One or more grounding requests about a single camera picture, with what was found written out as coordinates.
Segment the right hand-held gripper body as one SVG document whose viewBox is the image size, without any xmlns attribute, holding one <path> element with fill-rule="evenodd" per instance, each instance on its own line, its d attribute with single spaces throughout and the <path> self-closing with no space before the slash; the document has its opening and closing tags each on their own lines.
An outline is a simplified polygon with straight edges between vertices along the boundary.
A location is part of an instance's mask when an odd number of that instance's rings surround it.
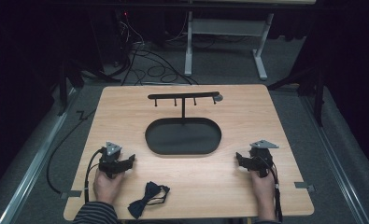
<svg viewBox="0 0 369 224">
<path fill-rule="evenodd" d="M 249 170 L 257 171 L 260 178 L 268 176 L 269 170 L 273 166 L 273 157 L 270 153 L 271 148 L 278 148 L 278 145 L 267 140 L 260 140 L 250 144 Z"/>
</svg>

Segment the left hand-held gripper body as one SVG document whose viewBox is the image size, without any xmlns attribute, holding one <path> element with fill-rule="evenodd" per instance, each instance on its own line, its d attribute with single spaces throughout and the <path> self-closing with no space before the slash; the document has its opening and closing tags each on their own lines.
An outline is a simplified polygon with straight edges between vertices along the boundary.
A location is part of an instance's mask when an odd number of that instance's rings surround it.
<svg viewBox="0 0 369 224">
<path fill-rule="evenodd" d="M 110 141 L 106 142 L 106 147 L 102 150 L 102 157 L 99 160 L 99 170 L 104 172 L 110 179 L 117 175 L 118 158 L 121 155 L 122 147 Z"/>
</svg>

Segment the black bow tie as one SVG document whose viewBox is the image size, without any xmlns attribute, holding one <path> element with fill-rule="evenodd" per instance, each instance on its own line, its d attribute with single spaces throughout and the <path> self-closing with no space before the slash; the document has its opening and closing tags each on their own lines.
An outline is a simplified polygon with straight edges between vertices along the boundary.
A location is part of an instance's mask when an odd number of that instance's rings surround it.
<svg viewBox="0 0 369 224">
<path fill-rule="evenodd" d="M 165 203 L 170 188 L 165 185 L 158 185 L 152 181 L 145 186 L 144 196 L 129 204 L 128 211 L 132 217 L 139 219 L 148 205 Z"/>
</svg>

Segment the black hook rack with tray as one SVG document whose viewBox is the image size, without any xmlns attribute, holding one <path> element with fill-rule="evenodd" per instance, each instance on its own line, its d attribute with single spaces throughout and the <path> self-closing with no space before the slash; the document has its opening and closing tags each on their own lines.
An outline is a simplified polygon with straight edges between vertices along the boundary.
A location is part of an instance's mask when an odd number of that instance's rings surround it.
<svg viewBox="0 0 369 224">
<path fill-rule="evenodd" d="M 145 131 L 145 139 L 151 151 L 159 155 L 205 155 L 215 151 L 222 137 L 220 126 L 208 118 L 190 118 L 186 116 L 186 100 L 208 98 L 215 105 L 222 100 L 218 91 L 191 93 L 150 94 L 148 98 L 157 106 L 159 100 L 181 100 L 179 118 L 154 120 Z"/>
</svg>

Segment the person's left hand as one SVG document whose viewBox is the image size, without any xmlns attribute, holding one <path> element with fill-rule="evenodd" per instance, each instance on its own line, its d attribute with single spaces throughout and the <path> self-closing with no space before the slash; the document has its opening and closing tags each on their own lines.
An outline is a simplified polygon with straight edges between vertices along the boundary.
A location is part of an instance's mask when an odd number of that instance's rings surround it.
<svg viewBox="0 0 369 224">
<path fill-rule="evenodd" d="M 113 179 L 104 172 L 96 170 L 93 191 L 97 202 L 113 204 L 119 195 L 124 173 L 118 173 Z"/>
</svg>

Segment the person's right hand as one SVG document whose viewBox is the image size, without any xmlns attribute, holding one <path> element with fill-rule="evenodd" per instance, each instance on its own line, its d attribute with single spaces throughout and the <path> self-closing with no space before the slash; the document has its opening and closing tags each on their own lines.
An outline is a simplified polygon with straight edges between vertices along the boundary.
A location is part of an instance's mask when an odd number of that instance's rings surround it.
<svg viewBox="0 0 369 224">
<path fill-rule="evenodd" d="M 275 197 L 275 180 L 271 172 L 266 177 L 259 177 L 255 171 L 250 172 L 253 192 L 258 203 L 272 203 Z"/>
</svg>

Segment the grey tape strip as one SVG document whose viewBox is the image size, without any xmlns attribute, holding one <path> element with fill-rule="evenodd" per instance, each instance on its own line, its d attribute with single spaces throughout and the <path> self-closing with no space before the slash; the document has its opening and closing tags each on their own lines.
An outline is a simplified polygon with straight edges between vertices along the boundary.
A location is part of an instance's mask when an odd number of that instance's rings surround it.
<svg viewBox="0 0 369 224">
<path fill-rule="evenodd" d="M 60 194 L 60 199 L 68 199 L 70 197 L 80 198 L 82 191 L 81 190 L 70 190 L 68 192 L 62 192 Z"/>
<path fill-rule="evenodd" d="M 308 192 L 315 192 L 314 185 L 309 185 L 307 182 L 294 182 L 294 186 L 297 189 L 306 189 Z"/>
</svg>

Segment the black metal stand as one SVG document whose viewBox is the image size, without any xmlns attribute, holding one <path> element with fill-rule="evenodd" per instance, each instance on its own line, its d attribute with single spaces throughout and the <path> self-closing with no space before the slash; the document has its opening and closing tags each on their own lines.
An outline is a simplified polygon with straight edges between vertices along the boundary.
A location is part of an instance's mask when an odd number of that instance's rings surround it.
<svg viewBox="0 0 369 224">
<path fill-rule="evenodd" d="M 269 91 L 274 91 L 285 85 L 297 83 L 299 85 L 297 93 L 299 96 L 314 95 L 313 116 L 319 126 L 322 126 L 321 110 L 323 105 L 324 92 L 324 68 L 322 62 L 315 62 L 313 65 L 289 75 L 276 83 L 267 86 Z"/>
<path fill-rule="evenodd" d="M 64 59 L 58 66 L 59 116 L 62 116 L 68 108 L 67 83 L 70 83 L 75 90 L 80 90 L 84 86 L 81 66 L 73 59 Z"/>
</svg>

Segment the dark equipment with red light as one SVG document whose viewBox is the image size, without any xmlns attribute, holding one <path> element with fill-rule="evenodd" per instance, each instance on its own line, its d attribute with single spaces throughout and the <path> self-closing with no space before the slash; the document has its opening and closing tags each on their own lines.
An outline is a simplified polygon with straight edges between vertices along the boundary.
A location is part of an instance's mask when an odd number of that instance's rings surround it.
<svg viewBox="0 0 369 224">
<path fill-rule="evenodd" d="M 126 22 L 124 12 L 119 9 L 110 9 L 108 11 L 110 22 L 109 28 L 112 32 L 111 50 L 113 56 L 113 63 L 115 66 L 123 65 L 129 59 L 129 53 L 132 50 L 133 38 L 131 30 Z"/>
</svg>

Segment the metal floor rail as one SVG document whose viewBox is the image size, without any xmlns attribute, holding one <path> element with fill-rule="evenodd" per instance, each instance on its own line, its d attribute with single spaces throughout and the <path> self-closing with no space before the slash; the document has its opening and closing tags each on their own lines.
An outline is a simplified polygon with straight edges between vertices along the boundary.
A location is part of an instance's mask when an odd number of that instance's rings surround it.
<svg viewBox="0 0 369 224">
<path fill-rule="evenodd" d="M 4 196 L 8 196 L 9 201 L 0 216 L 0 224 L 15 223 L 48 160 L 50 147 L 67 117 L 66 109 L 71 106 L 73 99 L 77 96 L 78 91 L 70 87 L 68 106 L 62 109 L 60 93 L 58 91 L 52 93 L 55 102 L 50 111 L 37 124 L 3 176 L 3 187 L 8 189 Z"/>
<path fill-rule="evenodd" d="M 303 108 L 305 109 L 307 116 L 311 120 L 314 129 L 316 130 L 320 142 L 322 143 L 322 148 L 326 155 L 327 162 L 331 167 L 334 178 L 345 198 L 345 201 L 349 207 L 352 216 L 354 217 L 357 224 L 369 224 L 369 216 L 367 215 L 361 203 L 358 193 L 353 187 L 340 160 L 335 154 L 334 148 L 329 138 L 327 137 L 326 132 L 324 132 L 323 128 L 319 126 L 317 120 L 314 118 L 313 107 L 310 103 L 310 100 L 307 97 L 301 97 L 300 101 Z"/>
</svg>

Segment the white desk frame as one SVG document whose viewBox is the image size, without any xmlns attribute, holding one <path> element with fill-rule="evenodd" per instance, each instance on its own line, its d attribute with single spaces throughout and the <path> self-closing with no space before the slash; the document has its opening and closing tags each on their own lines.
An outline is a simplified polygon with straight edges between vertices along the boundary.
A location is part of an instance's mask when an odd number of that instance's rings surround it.
<svg viewBox="0 0 369 224">
<path fill-rule="evenodd" d="M 224 9 L 228 7 L 302 7 L 316 4 L 316 0 L 188 0 L 188 3 L 195 6 L 201 2 L 224 4 Z M 260 80 L 266 80 L 267 74 L 263 65 L 262 53 L 267 35 L 269 34 L 274 12 L 267 12 L 259 20 L 239 20 L 239 19 L 200 19 L 194 18 L 192 12 L 187 13 L 187 47 L 185 54 L 184 75 L 189 77 L 192 74 L 192 37 L 194 35 L 233 35 L 233 36 L 257 36 L 260 38 L 259 45 L 251 51 Z"/>
</svg>

